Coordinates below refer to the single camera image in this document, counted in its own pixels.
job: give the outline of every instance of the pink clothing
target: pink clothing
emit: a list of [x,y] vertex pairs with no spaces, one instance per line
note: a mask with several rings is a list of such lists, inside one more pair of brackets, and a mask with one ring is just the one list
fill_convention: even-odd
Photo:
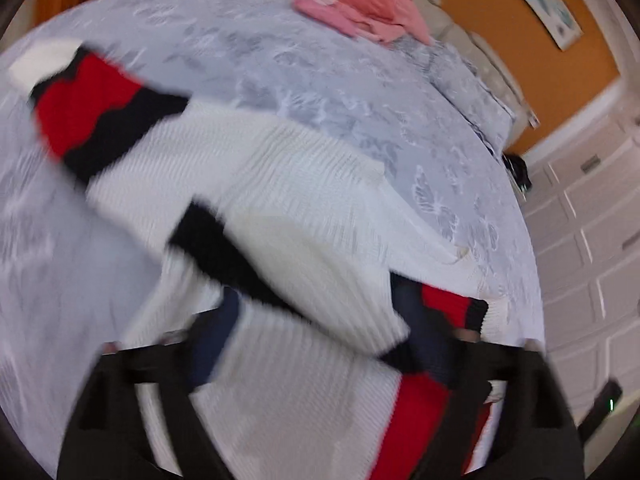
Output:
[[408,32],[431,43],[427,25],[412,0],[294,0],[293,6],[347,36],[389,43]]

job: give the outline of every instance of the clothing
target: clothing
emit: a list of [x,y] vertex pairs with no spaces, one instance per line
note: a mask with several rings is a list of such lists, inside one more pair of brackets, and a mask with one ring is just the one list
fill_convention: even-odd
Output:
[[[163,262],[124,344],[183,328],[217,302],[220,283],[234,286],[241,301],[220,311],[222,346],[205,361],[214,380],[193,402],[238,478],[254,476],[247,454],[268,472],[286,460],[300,478],[326,467],[316,443],[338,441],[347,477],[408,475],[459,359],[443,308],[425,308],[422,284],[482,300],[485,339],[499,338],[506,321],[506,301],[486,295],[469,251],[425,225],[381,164],[338,140],[146,88],[79,44],[62,58],[59,73],[31,90],[49,152],[98,212]],[[33,80],[24,66],[11,70],[21,88]],[[154,453],[174,470],[154,394],[141,396]],[[273,439],[287,424],[302,428]],[[255,449],[235,449],[248,433]],[[291,449],[295,457],[283,456]]]
[[[427,25],[412,0],[294,0],[293,6],[348,36],[356,32],[387,44],[408,32],[424,44],[431,43]],[[349,28],[345,20],[354,27]]]

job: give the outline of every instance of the bedspread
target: bedspread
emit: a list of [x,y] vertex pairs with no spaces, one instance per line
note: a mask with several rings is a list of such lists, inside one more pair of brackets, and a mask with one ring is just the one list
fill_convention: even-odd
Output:
[[505,342],[543,340],[534,255],[504,167],[397,52],[297,14],[291,0],[95,0],[0,57],[0,406],[54,473],[66,418],[101,343],[122,336],[159,277],[44,158],[6,68],[27,46],[85,40],[159,87],[268,110],[385,165],[437,231],[471,248],[511,300]]

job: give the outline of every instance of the upholstered headboard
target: upholstered headboard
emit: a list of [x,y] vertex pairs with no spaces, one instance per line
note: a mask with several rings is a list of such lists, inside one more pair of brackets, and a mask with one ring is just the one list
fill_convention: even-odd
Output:
[[478,69],[478,75],[494,95],[516,114],[507,146],[513,144],[529,123],[529,106],[518,81],[495,50],[478,34],[467,32],[440,8],[442,0],[414,0],[431,35],[457,48]]

